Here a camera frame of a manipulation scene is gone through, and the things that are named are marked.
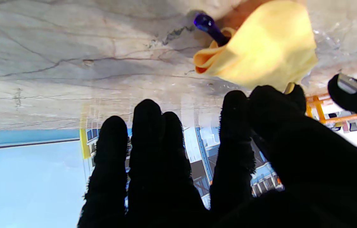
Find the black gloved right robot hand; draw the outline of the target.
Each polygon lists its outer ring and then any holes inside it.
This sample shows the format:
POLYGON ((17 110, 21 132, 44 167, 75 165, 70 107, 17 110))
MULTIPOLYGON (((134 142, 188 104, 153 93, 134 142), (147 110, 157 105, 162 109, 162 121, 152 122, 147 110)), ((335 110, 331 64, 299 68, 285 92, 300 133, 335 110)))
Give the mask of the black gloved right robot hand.
POLYGON ((127 126, 100 129, 78 228, 357 228, 357 147, 305 116, 300 86, 228 92, 207 210, 191 178, 182 124, 150 99, 127 126))

